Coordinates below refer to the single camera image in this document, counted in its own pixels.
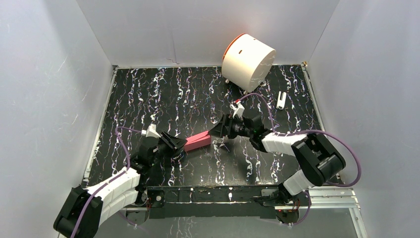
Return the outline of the pink paper box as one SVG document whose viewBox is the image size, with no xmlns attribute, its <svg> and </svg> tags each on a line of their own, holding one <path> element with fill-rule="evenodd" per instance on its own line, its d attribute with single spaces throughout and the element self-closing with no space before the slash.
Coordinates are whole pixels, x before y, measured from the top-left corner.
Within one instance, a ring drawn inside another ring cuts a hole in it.
<svg viewBox="0 0 420 238">
<path fill-rule="evenodd" d="M 184 145 L 184 151 L 189 152 L 211 144 L 211 136 L 209 131 L 204 131 L 186 138 L 187 143 Z"/>
</svg>

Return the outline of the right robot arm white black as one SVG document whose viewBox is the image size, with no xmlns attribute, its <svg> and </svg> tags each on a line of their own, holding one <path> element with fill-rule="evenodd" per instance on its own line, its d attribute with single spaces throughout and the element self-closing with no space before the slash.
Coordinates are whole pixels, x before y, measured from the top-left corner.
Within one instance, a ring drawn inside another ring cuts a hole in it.
<svg viewBox="0 0 420 238">
<path fill-rule="evenodd" d="M 297 172 L 279 184 L 271 194 L 254 198 L 263 206 L 269 203 L 292 205 L 301 192 L 322 186 L 346 167 L 343 156 L 322 132 L 281 135 L 266 128 L 260 117 L 241 119 L 225 114 L 209 130 L 209 135 L 229 139 L 247 137 L 258 151 L 282 153 L 296 158 L 300 167 Z"/>
</svg>

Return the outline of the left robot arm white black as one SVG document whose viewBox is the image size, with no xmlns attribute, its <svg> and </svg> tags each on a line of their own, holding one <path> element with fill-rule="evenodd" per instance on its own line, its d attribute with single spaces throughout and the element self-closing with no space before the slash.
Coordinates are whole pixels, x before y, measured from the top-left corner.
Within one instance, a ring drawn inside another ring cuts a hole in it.
<svg viewBox="0 0 420 238">
<path fill-rule="evenodd" d="M 187 142 L 167 132 L 145 136 L 118 173 L 94 186 L 71 189 L 53 229 L 66 238 L 92 238 L 99 226 L 120 209 L 131 204 L 143 206 L 148 200 L 145 183 L 150 170 L 178 156 Z"/>
</svg>

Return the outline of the small white plastic clip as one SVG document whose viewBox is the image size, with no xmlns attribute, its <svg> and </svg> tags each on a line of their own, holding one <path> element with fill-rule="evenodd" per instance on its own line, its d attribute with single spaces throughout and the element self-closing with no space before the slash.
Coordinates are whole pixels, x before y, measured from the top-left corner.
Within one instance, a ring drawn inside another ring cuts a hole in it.
<svg viewBox="0 0 420 238">
<path fill-rule="evenodd" d="M 283 110 L 285 107 L 285 102 L 287 99 L 287 93 L 286 92 L 279 92 L 278 97 L 277 97 L 277 103 L 276 103 L 276 108 L 278 110 Z"/>
</svg>

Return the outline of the white cylindrical container orange rim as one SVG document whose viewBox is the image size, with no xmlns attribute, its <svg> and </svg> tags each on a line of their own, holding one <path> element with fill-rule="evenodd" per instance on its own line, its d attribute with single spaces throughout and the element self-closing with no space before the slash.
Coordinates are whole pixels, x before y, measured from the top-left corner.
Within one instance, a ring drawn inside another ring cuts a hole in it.
<svg viewBox="0 0 420 238">
<path fill-rule="evenodd" d="M 276 50 L 249 34 L 236 37 L 224 52 L 221 73 L 229 82 L 253 92 L 265 80 Z"/>
</svg>

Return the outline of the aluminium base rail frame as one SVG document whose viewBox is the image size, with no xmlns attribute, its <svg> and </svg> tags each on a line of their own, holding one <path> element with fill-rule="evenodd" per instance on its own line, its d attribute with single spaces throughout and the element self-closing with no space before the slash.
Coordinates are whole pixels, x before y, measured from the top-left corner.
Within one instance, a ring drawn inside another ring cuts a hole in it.
<svg viewBox="0 0 420 238">
<path fill-rule="evenodd" d="M 123 218 L 141 212 L 146 219 L 170 217 L 260 217 L 277 219 L 281 224 L 302 223 L 310 211 L 317 209 L 348 209 L 359 238 L 367 236 L 360 206 L 351 188 L 334 186 L 314 187 L 301 192 L 295 201 L 286 204 L 269 203 L 263 206 L 255 197 L 269 195 L 276 186 L 151 186 L 143 194 L 147 201 L 128 205 L 118 212 Z"/>
</svg>

